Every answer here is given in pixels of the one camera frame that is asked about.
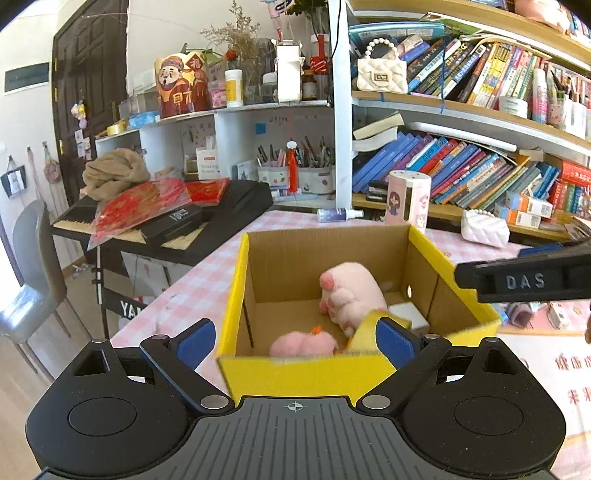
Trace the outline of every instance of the pink checkered tablecloth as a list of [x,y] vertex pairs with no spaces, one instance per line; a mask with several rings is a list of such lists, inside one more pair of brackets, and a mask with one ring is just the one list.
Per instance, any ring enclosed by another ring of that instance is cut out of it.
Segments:
[[[332,226],[348,228],[374,225],[368,220],[342,223],[318,223],[316,215],[274,210],[237,233],[214,253],[196,265],[181,280],[160,295],[112,339],[114,347],[137,346],[156,333],[178,335],[202,318],[209,318],[219,332],[228,301],[230,284],[236,266],[240,238],[244,232],[284,230]],[[427,237],[454,263],[474,260],[512,258],[522,246],[509,244],[504,249],[466,242],[457,233],[428,229]],[[220,390],[228,392],[212,352],[198,367],[197,372]]]

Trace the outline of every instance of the wooden floor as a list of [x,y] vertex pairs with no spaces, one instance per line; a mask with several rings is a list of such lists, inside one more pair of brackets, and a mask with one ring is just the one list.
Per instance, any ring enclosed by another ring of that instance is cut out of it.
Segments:
[[[94,338],[103,337],[100,309],[96,304],[96,293],[90,281],[92,274],[86,271],[74,278],[68,278],[68,298]],[[107,286],[126,295],[131,294],[128,278],[106,272]],[[43,324],[31,337],[29,344],[57,377],[66,365],[86,344],[86,337],[70,311],[61,305],[61,318],[72,338],[68,338],[53,317]],[[109,312],[109,330],[117,330],[118,318]],[[25,438],[25,421],[29,411],[49,383],[35,375],[24,362],[13,344],[0,337],[0,480],[33,480],[39,467]]]

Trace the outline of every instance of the chair backrest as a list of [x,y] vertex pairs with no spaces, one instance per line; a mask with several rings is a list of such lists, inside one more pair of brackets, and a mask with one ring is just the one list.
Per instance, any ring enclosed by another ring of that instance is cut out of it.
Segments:
[[25,207],[14,225],[12,244],[25,283],[60,304],[67,288],[45,202],[35,200]]

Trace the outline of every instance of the red plastic bag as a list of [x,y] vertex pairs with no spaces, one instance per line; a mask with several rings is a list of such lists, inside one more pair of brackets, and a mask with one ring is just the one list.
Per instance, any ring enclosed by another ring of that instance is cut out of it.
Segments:
[[191,197],[184,182],[179,179],[146,181],[125,190],[102,208],[99,205],[92,222],[95,233],[90,236],[88,249],[188,203],[191,203]]
[[230,179],[200,180],[187,183],[191,202],[202,207],[215,206],[222,200]]

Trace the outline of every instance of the metal screw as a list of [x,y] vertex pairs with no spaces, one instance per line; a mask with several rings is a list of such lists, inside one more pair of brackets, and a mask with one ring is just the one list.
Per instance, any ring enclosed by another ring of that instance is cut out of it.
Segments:
[[370,410],[383,410],[390,406],[390,399],[383,395],[368,395],[361,403]]
[[201,406],[208,410],[219,410],[228,406],[229,403],[230,401],[221,395],[208,395],[201,399]]

